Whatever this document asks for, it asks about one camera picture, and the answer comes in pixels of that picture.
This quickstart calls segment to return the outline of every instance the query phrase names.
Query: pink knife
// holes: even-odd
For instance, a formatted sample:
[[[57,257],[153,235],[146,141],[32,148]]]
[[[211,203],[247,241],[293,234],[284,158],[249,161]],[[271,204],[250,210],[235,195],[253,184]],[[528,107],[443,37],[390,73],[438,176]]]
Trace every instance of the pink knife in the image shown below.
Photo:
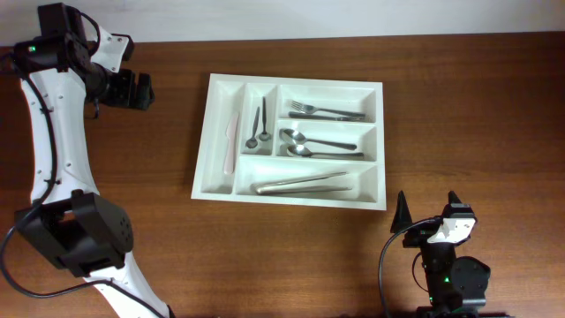
[[[236,169],[236,133],[238,120],[239,112],[236,111],[233,115],[231,115],[230,123],[226,130],[226,136],[228,137],[228,152],[226,153],[226,159],[223,162],[223,173],[225,174],[232,174],[233,170]]]

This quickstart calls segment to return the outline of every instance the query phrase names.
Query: spoon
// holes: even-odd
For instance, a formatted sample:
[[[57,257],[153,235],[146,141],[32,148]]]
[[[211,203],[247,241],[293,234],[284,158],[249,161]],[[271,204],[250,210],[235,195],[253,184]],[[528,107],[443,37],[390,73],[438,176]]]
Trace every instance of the spoon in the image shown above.
[[[365,155],[363,153],[353,153],[353,154],[330,154],[330,153],[313,153],[308,148],[302,145],[292,145],[286,149],[287,154],[290,156],[297,156],[303,158],[310,158],[310,157],[330,157],[330,158],[347,158],[347,157],[355,157],[355,158],[362,158]]]
[[[296,131],[294,129],[281,129],[280,134],[281,134],[282,140],[284,140],[284,142],[286,142],[290,145],[297,145],[297,146],[298,145],[304,145],[306,142],[310,141],[310,142],[317,142],[317,143],[320,143],[320,144],[323,144],[323,145],[328,145],[328,146],[333,146],[333,147],[338,147],[338,148],[343,148],[343,149],[348,149],[348,150],[357,149],[357,145],[354,145],[354,144],[307,139],[304,136],[304,134],[302,134],[299,131]]]
[[[265,96],[263,96],[263,132],[257,136],[261,141],[269,141],[271,139],[271,134],[267,132],[267,102],[265,101]]]
[[[257,133],[257,124],[258,123],[259,123],[259,107],[257,108],[257,111],[255,112],[255,121],[253,121],[253,136],[251,136],[251,138],[245,142],[245,146],[250,148],[250,149],[257,147],[257,144],[259,143],[255,139],[255,133]]]

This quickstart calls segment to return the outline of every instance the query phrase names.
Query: cutlery tray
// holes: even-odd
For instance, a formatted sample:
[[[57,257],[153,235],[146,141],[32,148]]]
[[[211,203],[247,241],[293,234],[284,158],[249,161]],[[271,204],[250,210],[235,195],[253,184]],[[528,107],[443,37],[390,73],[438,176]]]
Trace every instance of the cutlery tray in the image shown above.
[[[267,108],[269,141],[250,149],[257,108],[260,119],[256,136],[263,131],[262,99]],[[365,113],[363,121],[329,121],[290,118],[292,101],[331,110]],[[226,175],[224,160],[230,140],[226,129],[238,112],[235,170]],[[341,115],[316,111],[314,115]],[[289,156],[280,136],[282,129],[301,132],[308,140],[326,140],[357,145],[354,151],[308,141],[310,151],[326,153],[363,152],[363,158],[326,159]],[[320,79],[285,79],[211,74],[206,115],[200,137],[192,198],[219,201],[293,204],[338,208],[386,209],[382,83]],[[349,191],[258,195],[252,185],[291,178],[313,177],[331,172],[346,175],[304,183],[304,186],[348,186]]]

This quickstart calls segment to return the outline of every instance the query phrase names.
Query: fork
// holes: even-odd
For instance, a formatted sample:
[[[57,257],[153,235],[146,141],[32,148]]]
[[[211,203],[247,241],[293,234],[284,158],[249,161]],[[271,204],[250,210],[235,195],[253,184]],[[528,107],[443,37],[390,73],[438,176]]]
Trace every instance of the fork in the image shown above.
[[[364,117],[365,116],[364,113],[358,113],[358,112],[353,112],[353,111],[343,111],[343,110],[323,109],[323,108],[315,107],[315,106],[312,106],[312,105],[307,105],[307,104],[297,102],[297,101],[292,101],[292,104],[290,106],[293,109],[298,110],[299,112],[302,112],[302,113],[305,113],[305,114],[308,114],[308,115],[312,115],[316,111],[326,111],[326,112],[331,112],[331,113],[334,113],[334,114],[344,115],[344,116],[349,116],[349,117]]]

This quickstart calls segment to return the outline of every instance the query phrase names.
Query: brown table surface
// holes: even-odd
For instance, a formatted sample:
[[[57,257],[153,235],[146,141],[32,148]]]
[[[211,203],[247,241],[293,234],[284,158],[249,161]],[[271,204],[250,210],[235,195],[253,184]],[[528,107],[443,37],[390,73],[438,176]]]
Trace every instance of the brown table surface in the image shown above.
[[[439,214],[452,189],[472,204],[478,225],[457,253],[492,268],[486,312],[565,315],[564,33],[148,43],[123,67],[149,72],[157,101],[87,120],[90,166],[102,196],[128,212],[136,260],[177,316],[379,314],[377,263],[401,189],[415,220]],[[191,200],[211,72],[384,82],[388,211]],[[0,92],[6,231],[29,204],[34,154],[19,83],[2,77]],[[393,310],[428,304],[411,277],[416,252],[389,249]],[[32,290],[79,283],[19,235],[6,258]],[[35,300],[4,280],[0,308],[115,316],[94,289]]]

